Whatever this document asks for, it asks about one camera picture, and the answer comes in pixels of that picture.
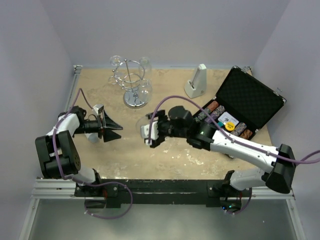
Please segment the ribbed clear glass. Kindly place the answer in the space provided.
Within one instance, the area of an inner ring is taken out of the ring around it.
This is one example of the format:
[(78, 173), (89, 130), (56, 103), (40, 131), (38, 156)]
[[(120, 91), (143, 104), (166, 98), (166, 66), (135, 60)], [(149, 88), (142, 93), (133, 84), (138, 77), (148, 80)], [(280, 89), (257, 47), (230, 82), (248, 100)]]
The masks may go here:
[(151, 82), (148, 79), (141, 79), (139, 81), (137, 94), (138, 98), (142, 102), (148, 103), (151, 101), (153, 95), (153, 88)]

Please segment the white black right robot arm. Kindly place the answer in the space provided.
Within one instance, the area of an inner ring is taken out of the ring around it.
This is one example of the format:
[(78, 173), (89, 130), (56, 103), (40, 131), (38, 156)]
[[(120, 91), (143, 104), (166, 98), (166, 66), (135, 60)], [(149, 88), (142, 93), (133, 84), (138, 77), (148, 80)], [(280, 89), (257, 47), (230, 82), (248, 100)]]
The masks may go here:
[(296, 164), (284, 160), (294, 158), (290, 146), (260, 145), (219, 130), (210, 123), (196, 122), (183, 106), (173, 107), (168, 114), (164, 110), (158, 111), (155, 114), (157, 120), (151, 120), (151, 116), (147, 114), (147, 122), (140, 125), (139, 132), (145, 144), (152, 148), (159, 146), (167, 137), (184, 138), (194, 148), (230, 155), (255, 166), (227, 173), (222, 185), (227, 196), (233, 197), (239, 191), (263, 186), (281, 194), (291, 191)]

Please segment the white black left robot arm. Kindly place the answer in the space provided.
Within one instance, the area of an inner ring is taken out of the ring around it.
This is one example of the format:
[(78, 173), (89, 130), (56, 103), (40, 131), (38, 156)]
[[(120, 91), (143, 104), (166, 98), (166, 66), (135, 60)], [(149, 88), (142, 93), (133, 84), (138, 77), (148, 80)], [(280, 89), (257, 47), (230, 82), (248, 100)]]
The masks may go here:
[(121, 135), (115, 131), (123, 127), (107, 115), (102, 104), (95, 105), (92, 111), (93, 120), (86, 119), (87, 111), (79, 106), (60, 113), (52, 130), (35, 139), (35, 147), (44, 178), (72, 180), (86, 186), (92, 196), (99, 196), (106, 184), (95, 169), (81, 164), (73, 137), (93, 134), (106, 143), (120, 139)]

